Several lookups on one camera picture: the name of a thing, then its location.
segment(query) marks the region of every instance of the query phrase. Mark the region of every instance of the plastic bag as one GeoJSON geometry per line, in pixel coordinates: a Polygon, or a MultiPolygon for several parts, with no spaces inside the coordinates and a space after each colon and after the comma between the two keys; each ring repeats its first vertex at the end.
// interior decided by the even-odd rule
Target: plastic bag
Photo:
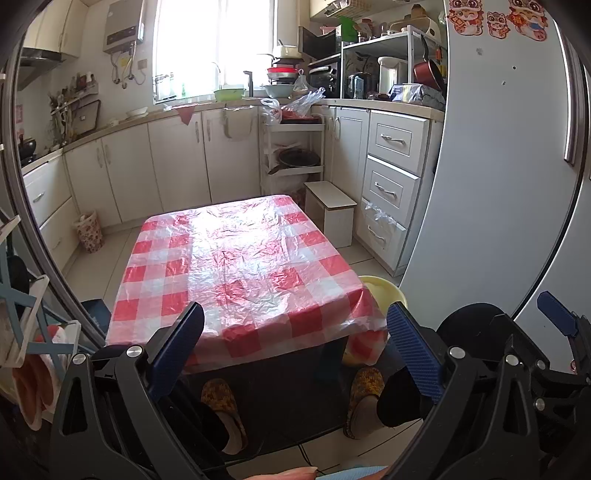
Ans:
{"type": "Polygon", "coordinates": [[[312,105],[324,98],[324,88],[320,87],[315,92],[309,92],[297,100],[294,100],[281,109],[284,118],[304,118],[308,116],[308,112],[312,105]]]}
{"type": "Polygon", "coordinates": [[[281,107],[279,100],[274,98],[263,98],[262,103],[262,116],[265,119],[265,125],[279,125],[281,123],[281,107]]]}
{"type": "Polygon", "coordinates": [[[306,75],[304,75],[304,70],[300,69],[300,76],[294,83],[293,92],[291,92],[290,98],[298,99],[304,95],[308,95],[308,93],[314,91],[314,88],[308,83],[306,80],[306,75]]]}

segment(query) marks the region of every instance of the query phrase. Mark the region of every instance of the refrigerator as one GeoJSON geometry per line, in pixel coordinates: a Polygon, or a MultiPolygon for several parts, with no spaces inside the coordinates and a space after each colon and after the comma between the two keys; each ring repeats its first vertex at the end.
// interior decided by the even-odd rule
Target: refrigerator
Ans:
{"type": "Polygon", "coordinates": [[[541,5],[536,17],[506,0],[475,3],[467,14],[446,2],[443,139],[401,290],[432,328],[464,305],[495,304],[565,370],[568,343],[535,297],[548,289],[591,316],[589,173],[581,184],[582,162],[565,161],[575,127],[568,45],[541,5]]]}

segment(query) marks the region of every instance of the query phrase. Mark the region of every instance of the blue clamp pad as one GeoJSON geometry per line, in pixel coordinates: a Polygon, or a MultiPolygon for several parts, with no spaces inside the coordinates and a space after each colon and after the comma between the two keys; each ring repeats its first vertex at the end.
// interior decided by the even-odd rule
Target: blue clamp pad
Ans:
{"type": "Polygon", "coordinates": [[[538,310],[548,317],[564,336],[574,337],[579,332],[576,317],[562,305],[549,291],[538,295],[538,310]]]}
{"type": "Polygon", "coordinates": [[[169,395],[187,358],[203,333],[205,315],[200,304],[192,302],[169,327],[150,369],[148,394],[153,401],[169,395]]]}
{"type": "Polygon", "coordinates": [[[417,330],[414,319],[396,302],[388,309],[386,323],[418,390],[438,403],[444,392],[440,382],[441,363],[417,330]]]}

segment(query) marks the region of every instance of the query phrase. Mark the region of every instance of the window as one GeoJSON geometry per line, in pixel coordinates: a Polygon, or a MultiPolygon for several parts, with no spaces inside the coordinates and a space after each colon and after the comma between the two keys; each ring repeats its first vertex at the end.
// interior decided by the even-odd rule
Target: window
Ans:
{"type": "MultiPolygon", "coordinates": [[[[160,0],[154,76],[173,74],[177,98],[213,98],[219,86],[267,83],[275,0],[160,0]]],[[[159,92],[156,101],[170,96],[159,92]]]]}

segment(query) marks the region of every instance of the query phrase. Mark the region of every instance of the kitchen table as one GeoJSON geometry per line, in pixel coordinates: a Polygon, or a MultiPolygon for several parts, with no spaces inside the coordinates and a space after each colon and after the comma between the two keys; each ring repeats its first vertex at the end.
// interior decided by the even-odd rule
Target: kitchen table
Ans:
{"type": "Polygon", "coordinates": [[[374,364],[385,319],[369,290],[288,196],[166,213],[143,225],[107,344],[146,344],[189,301],[205,328],[188,372],[244,364],[349,337],[374,364]]]}

